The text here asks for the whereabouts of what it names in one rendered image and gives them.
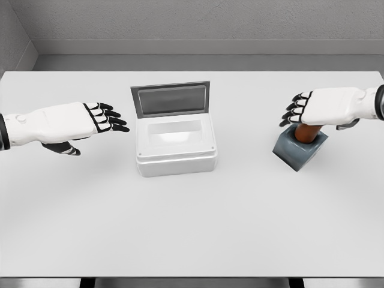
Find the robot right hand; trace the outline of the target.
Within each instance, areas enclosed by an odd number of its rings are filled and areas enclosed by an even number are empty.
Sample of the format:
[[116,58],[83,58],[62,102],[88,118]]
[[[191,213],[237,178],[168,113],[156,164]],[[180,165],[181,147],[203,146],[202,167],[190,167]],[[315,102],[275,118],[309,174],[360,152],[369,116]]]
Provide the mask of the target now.
[[358,88],[324,88],[302,92],[292,98],[279,126],[335,125],[342,130],[354,126],[358,119],[373,119],[373,104],[373,97]]

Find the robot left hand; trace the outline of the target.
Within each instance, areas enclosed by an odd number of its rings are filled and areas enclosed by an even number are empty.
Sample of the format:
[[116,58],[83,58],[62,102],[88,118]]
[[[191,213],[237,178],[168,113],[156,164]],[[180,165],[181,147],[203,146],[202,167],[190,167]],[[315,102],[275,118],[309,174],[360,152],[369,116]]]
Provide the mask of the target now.
[[121,114],[106,103],[62,104],[36,110],[33,115],[37,117],[37,140],[46,149],[62,155],[81,155],[71,140],[108,131],[130,131]]

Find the grey stamp with brown handle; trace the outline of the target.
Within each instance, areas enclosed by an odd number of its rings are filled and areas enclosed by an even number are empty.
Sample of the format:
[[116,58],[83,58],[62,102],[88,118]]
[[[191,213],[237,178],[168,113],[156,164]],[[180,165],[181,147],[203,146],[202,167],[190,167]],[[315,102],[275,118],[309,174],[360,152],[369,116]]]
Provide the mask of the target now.
[[328,136],[320,129],[321,126],[292,124],[279,135],[272,152],[298,172],[327,140]]

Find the white box with open lid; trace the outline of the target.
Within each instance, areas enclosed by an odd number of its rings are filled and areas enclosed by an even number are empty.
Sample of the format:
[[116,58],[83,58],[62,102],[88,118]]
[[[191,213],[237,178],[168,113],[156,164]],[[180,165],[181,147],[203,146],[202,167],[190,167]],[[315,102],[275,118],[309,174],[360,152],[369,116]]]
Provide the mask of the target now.
[[210,82],[133,86],[136,163],[143,177],[211,172],[218,149]]

